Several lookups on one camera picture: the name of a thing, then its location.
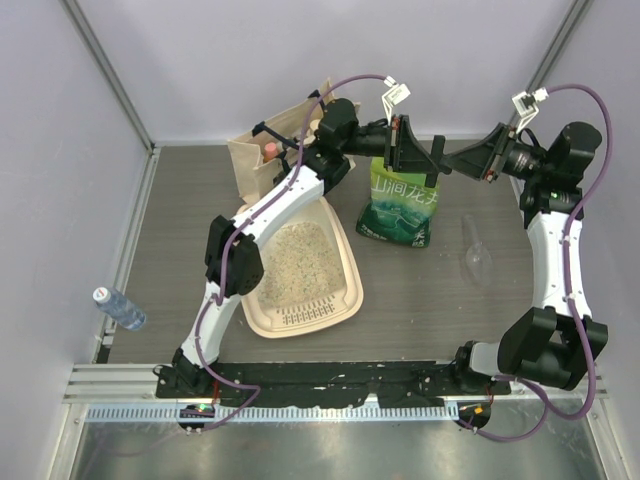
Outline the clear plastic scoop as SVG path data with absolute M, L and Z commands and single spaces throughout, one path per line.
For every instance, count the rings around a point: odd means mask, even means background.
M 464 215 L 462 226 L 469 246 L 465 253 L 465 263 L 472 279 L 480 286 L 489 286 L 493 278 L 492 257 L 480 239 L 479 231 L 472 215 Z

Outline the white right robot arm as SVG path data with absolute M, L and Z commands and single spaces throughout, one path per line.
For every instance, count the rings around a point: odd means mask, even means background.
M 608 328 L 592 318 L 579 253 L 579 184 L 601 142 L 601 133 L 584 122 L 567 124 L 549 148 L 524 143 L 515 128 L 499 124 L 482 141 L 446 155 L 448 166 L 472 178 L 523 181 L 519 208 L 533 252 L 531 308 L 499 342 L 458 348 L 451 380 L 460 393 L 481 392 L 499 375 L 572 390 L 588 372 L 585 356 L 606 346 Z

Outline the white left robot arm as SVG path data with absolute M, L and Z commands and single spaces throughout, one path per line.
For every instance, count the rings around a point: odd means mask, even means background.
M 442 171 L 443 137 L 425 149 L 406 115 L 361 126 L 348 99 L 317 98 L 311 107 L 322 113 L 314 141 L 298 146 L 296 164 L 281 182 L 243 213 L 218 216 L 210 224 L 204 298 L 171 362 L 179 388 L 190 398 L 203 398 L 212 389 L 212 366 L 229 321 L 263 277 L 262 247 L 296 213 L 338 185 L 349 171 L 349 156 L 380 156 L 394 172 L 425 175 L 428 187 Z

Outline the green litter bag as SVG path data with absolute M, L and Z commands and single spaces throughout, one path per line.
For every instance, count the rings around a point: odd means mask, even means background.
M 370 199 L 356 222 L 356 232 L 400 246 L 428 247 L 440 184 L 426 187 L 425 179 L 424 174 L 390 171 L 381 157 L 374 157 L 370 164 Z

